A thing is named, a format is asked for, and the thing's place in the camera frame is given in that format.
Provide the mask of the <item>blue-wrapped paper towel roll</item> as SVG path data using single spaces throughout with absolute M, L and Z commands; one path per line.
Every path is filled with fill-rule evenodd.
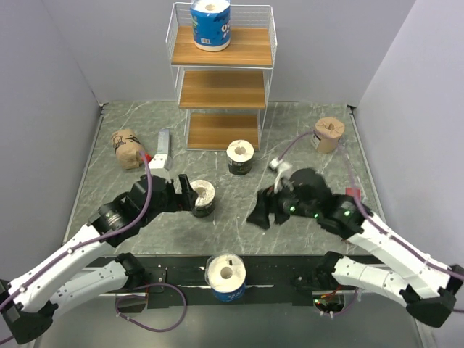
M 242 297 L 246 290 L 247 270 L 236 254 L 225 253 L 207 260 L 204 278 L 214 296 L 222 302 Z

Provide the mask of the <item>blue cartoon paper towel roll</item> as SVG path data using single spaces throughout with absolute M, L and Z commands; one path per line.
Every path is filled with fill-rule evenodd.
M 192 1 L 194 43 L 203 51 L 222 51 L 231 42 L 231 4 L 226 0 Z

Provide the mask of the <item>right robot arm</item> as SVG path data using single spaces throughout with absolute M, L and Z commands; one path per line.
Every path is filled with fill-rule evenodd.
M 246 221 L 261 229 L 281 225 L 290 217 L 312 218 L 325 231 L 364 249 L 386 267 L 362 264 L 337 252 L 327 252 L 310 280 L 325 289 L 338 285 L 368 290 L 402 305 L 421 323 L 440 328 L 452 314 L 463 285 L 463 268 L 445 265 L 405 241 L 358 199 L 330 190 L 311 168 L 257 192 Z

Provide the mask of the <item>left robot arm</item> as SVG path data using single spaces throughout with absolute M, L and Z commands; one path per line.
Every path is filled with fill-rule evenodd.
M 95 273 L 77 279 L 84 267 L 135 236 L 163 212 L 192 211 L 198 197 L 187 175 L 173 181 L 143 175 L 130 191 L 102 205 L 65 245 L 24 275 L 1 281 L 1 315 L 12 339 L 26 344 L 37 339 L 54 319 L 108 291 L 136 291 L 145 270 L 131 253 L 123 253 Z

